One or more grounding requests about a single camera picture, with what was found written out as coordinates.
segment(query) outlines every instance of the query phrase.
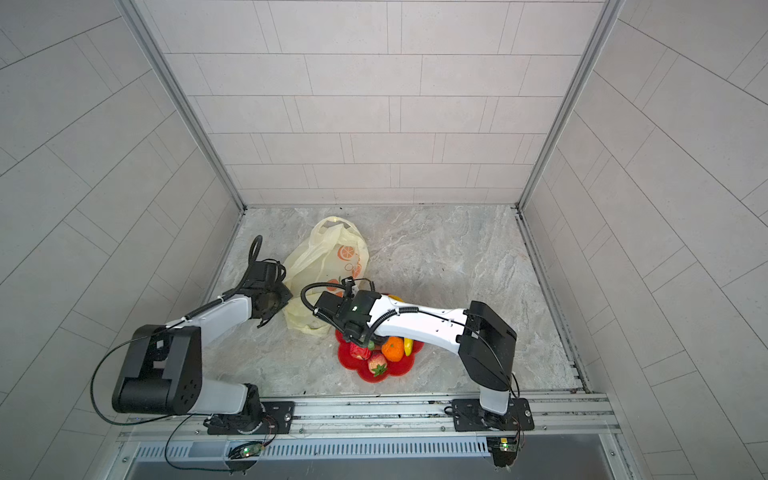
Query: red bowl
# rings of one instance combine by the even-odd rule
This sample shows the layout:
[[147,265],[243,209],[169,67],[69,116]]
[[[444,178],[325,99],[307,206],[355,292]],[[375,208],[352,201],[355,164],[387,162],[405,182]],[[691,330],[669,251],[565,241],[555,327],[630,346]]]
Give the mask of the red bowl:
[[373,376],[368,370],[368,360],[358,360],[349,354],[349,344],[344,340],[339,330],[336,331],[336,340],[339,342],[339,348],[336,351],[336,358],[339,363],[348,370],[357,370],[361,379],[368,383],[378,383],[388,376],[403,376],[410,372],[413,367],[413,361],[416,353],[424,347],[424,342],[413,341],[413,351],[410,356],[403,356],[399,362],[390,362],[387,360],[387,370],[379,376]]

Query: red fruit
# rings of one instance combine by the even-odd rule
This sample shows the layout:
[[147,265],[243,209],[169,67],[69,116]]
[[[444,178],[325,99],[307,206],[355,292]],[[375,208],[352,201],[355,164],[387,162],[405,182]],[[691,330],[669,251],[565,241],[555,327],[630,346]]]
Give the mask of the red fruit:
[[384,355],[381,353],[373,355],[370,360],[368,360],[368,370],[373,376],[379,376],[386,372],[386,358],[384,358]]
[[357,346],[352,342],[349,342],[349,354],[358,360],[367,360],[371,358],[371,351],[364,349],[361,346]]

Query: marble floor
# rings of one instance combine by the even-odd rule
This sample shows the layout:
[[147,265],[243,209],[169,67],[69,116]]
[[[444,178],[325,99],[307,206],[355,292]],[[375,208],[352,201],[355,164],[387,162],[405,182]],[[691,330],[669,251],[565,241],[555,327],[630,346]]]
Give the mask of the marble floor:
[[[446,308],[487,303],[518,334],[515,375],[522,389],[577,385],[509,206],[252,208],[246,212],[216,285],[234,286],[252,239],[259,258],[284,260],[325,217],[352,221],[368,243],[366,276],[406,302]],[[206,377],[250,382],[262,396],[476,392],[461,360],[426,345],[411,372],[370,384],[336,359],[333,331],[323,337],[286,328],[282,313],[257,329],[234,327],[203,352]]]

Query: yellow plastic bag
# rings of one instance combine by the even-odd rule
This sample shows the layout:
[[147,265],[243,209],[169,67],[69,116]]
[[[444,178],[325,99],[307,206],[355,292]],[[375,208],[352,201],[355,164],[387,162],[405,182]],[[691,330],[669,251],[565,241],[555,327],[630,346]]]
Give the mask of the yellow plastic bag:
[[[285,261],[283,281],[293,294],[283,312],[288,328],[310,335],[324,336],[331,325],[312,315],[301,301],[301,289],[310,283],[341,283],[348,276],[362,278],[368,266],[368,246],[355,224],[339,217],[321,220]],[[329,288],[341,296],[341,289]],[[306,298],[314,304],[323,288],[310,290]]]

